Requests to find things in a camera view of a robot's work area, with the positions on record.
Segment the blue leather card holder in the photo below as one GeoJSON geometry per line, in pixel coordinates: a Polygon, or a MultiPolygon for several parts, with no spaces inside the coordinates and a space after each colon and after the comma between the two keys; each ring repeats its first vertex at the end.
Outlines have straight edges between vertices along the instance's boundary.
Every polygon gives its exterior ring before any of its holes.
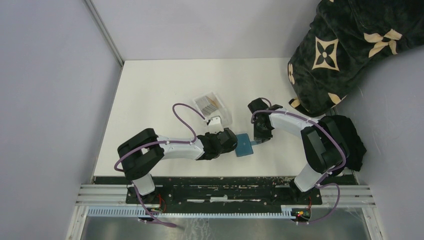
{"type": "Polygon", "coordinates": [[[258,143],[255,140],[250,140],[247,133],[241,133],[236,135],[237,146],[235,148],[235,154],[238,158],[252,155],[254,153],[253,146],[258,143]]]}

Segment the clear plastic card box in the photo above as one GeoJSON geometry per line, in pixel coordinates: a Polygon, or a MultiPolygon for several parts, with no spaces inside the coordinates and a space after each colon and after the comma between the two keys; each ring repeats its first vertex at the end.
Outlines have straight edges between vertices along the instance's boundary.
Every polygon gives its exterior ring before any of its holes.
{"type": "Polygon", "coordinates": [[[194,107],[206,118],[206,122],[212,117],[219,116],[223,127],[229,127],[233,123],[232,114],[221,98],[213,91],[201,94],[192,99],[194,107]]]}

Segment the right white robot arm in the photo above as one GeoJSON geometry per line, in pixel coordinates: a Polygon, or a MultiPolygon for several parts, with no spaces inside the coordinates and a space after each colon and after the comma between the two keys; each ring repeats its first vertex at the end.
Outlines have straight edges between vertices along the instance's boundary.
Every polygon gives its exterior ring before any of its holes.
{"type": "Polygon", "coordinates": [[[293,203],[302,204],[309,198],[311,189],[346,165],[350,150],[332,117],[306,118],[280,105],[268,105],[262,98],[251,101],[248,109],[257,144],[271,140],[275,129],[302,141],[307,163],[289,184],[288,196],[293,203]]]}

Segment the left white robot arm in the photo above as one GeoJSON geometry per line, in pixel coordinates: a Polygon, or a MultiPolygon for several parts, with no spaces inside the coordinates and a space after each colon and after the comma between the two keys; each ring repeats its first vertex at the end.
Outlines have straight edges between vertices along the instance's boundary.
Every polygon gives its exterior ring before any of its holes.
{"type": "Polygon", "coordinates": [[[149,204],[158,191],[150,171],[161,160],[212,160],[230,153],[238,146],[236,135],[229,128],[217,133],[207,132],[194,138],[170,138],[146,128],[117,148],[119,160],[114,170],[124,173],[134,185],[138,197],[149,204]]]}

